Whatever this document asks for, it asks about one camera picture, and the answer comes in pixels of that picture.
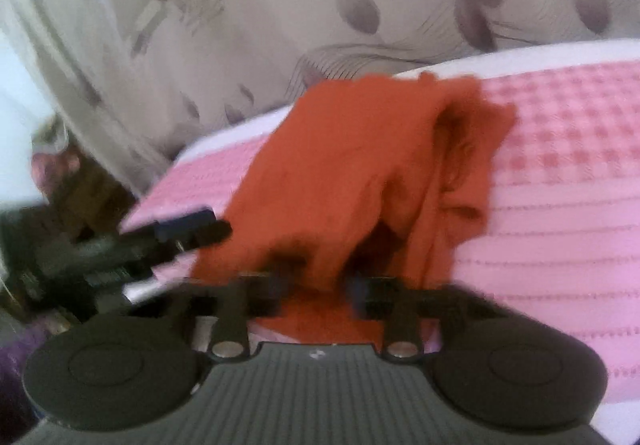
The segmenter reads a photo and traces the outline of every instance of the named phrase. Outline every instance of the purple fabric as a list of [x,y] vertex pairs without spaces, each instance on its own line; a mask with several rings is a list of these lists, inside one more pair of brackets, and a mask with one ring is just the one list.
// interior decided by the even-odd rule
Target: purple fabric
[[37,421],[22,388],[22,372],[29,355],[47,338],[43,325],[35,324],[0,348],[0,445],[8,445]]

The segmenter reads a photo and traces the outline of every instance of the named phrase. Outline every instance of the orange cloth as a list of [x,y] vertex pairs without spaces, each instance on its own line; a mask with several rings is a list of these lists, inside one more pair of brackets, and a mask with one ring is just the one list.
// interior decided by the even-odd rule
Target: orange cloth
[[446,281],[453,247],[484,231],[491,158],[514,118],[472,77],[324,82],[255,157],[225,211],[233,235],[201,250],[193,276],[292,263],[298,288],[261,325],[310,343],[378,341],[377,323],[353,319],[345,268]]

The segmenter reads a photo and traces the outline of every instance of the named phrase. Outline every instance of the pink tablecloth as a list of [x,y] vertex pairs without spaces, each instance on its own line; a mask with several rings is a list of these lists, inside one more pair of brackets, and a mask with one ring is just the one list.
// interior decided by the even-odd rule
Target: pink tablecloth
[[[592,346],[608,401],[640,397],[640,62],[492,78],[518,125],[494,160],[486,236],[453,276]],[[127,221],[211,206],[221,214],[266,137],[179,164]],[[188,274],[193,259],[158,270]]]

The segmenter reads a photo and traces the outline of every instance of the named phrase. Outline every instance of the pink towel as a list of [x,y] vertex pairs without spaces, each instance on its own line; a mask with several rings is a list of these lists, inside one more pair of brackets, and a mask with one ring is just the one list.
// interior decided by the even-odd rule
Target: pink towel
[[[640,397],[640,62],[492,78],[519,123],[494,158],[489,231],[454,276],[595,349],[607,401]],[[209,205],[223,212],[265,137],[172,169],[126,225]],[[158,271],[188,275],[193,259]],[[255,330],[266,339],[286,339]]]

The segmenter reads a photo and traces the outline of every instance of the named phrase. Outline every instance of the circular cover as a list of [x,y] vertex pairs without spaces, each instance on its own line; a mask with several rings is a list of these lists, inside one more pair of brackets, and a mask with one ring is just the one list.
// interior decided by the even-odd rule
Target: circular cover
[[437,354],[433,372],[457,408],[515,430],[584,423],[607,385],[591,348],[525,317],[473,324]]
[[28,360],[31,401],[70,427],[107,431],[152,421],[188,399],[197,354],[157,319],[97,316]]

